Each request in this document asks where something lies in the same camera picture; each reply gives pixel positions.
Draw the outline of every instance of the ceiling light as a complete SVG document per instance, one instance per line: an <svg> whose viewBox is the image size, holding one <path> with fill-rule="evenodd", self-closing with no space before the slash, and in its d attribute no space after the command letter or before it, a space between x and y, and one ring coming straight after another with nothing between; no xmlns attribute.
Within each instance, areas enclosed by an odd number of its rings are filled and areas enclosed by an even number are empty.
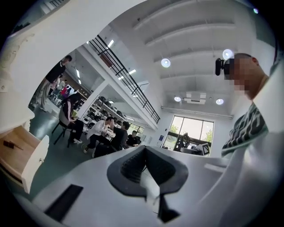
<svg viewBox="0 0 284 227"><path fill-rule="evenodd" d="M224 100L221 99L221 98L219 98L219 99L216 100L216 104L217 104L217 105L222 105L223 103L224 103Z"/></svg>
<svg viewBox="0 0 284 227"><path fill-rule="evenodd" d="M133 74L134 72L136 72L135 69L133 69L132 71L130 71L129 74L131 75L131 74Z"/></svg>
<svg viewBox="0 0 284 227"><path fill-rule="evenodd" d="M76 69L76 72L77 72L77 76L80 78L80 73L77 69Z"/></svg>
<svg viewBox="0 0 284 227"><path fill-rule="evenodd" d="M110 43L109 43L107 46L110 48L110 46L111 46L113 43L114 43L114 41L111 40Z"/></svg>
<svg viewBox="0 0 284 227"><path fill-rule="evenodd" d="M177 102L180 102L180 101L181 101L181 98L178 97L178 96L176 96L176 97L174 97L174 100L177 101Z"/></svg>
<svg viewBox="0 0 284 227"><path fill-rule="evenodd" d="M230 49L226 49L223 51L223 59L228 60L229 58L233 57L234 53Z"/></svg>
<svg viewBox="0 0 284 227"><path fill-rule="evenodd" d="M167 68L170 66L170 60L168 59L162 59L161 64L163 67Z"/></svg>

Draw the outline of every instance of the black pants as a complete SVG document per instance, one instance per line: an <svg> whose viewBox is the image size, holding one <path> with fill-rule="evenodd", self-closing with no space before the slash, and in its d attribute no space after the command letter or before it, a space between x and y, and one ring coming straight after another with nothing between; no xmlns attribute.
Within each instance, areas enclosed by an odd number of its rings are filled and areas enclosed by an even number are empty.
<svg viewBox="0 0 284 227"><path fill-rule="evenodd" d="M76 130L76 132L71 134L71 141L73 141L74 139L80 140L82 132L83 132L84 123L80 120L76 120L74 121L74 124L70 123L68 125L69 129L71 129L72 127L73 127L73 130Z"/></svg>
<svg viewBox="0 0 284 227"><path fill-rule="evenodd" d="M115 148L111 145L98 145L95 151L94 158L101 157L107 154L116 152Z"/></svg>
<svg viewBox="0 0 284 227"><path fill-rule="evenodd" d="M53 92L53 89L49 89L48 95L50 95Z"/></svg>
<svg viewBox="0 0 284 227"><path fill-rule="evenodd" d="M87 145L87 148L90 148L90 149L95 148L97 141L103 143L104 145L110 145L110 141L107 138L103 136L92 135L90 137L90 143Z"/></svg>

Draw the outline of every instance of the large window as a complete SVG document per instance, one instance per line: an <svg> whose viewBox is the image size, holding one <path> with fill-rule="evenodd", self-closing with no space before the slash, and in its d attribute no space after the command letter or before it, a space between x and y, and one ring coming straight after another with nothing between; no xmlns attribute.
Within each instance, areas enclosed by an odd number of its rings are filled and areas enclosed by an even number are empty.
<svg viewBox="0 0 284 227"><path fill-rule="evenodd" d="M188 133L188 136L191 139L195 139L193 141L207 141L211 143L213 127L214 123L210 121L175 116L164 146L173 150L178 140L178 135L183 135L185 133Z"/></svg>
<svg viewBox="0 0 284 227"><path fill-rule="evenodd" d="M141 135L143 134L143 131L144 131L144 128L143 127L140 127L138 125L135 125L135 124L132 124L130 123L130 127L129 129L127 130L127 134L132 134L133 131L136 131L137 132L137 136L138 137L141 137Z"/></svg>

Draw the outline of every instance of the drawer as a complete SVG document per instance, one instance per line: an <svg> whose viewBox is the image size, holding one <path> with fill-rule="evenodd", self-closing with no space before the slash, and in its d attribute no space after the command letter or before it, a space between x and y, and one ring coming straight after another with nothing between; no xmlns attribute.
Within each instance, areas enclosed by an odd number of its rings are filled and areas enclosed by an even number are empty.
<svg viewBox="0 0 284 227"><path fill-rule="evenodd" d="M14 149L6 147L3 141L12 141L23 150L17 147ZM5 175L13 178L23 186L26 193L29 193L34 175L46 157L48 145L48 136L40 141L22 126L0 134L2 171L5 171Z"/></svg>

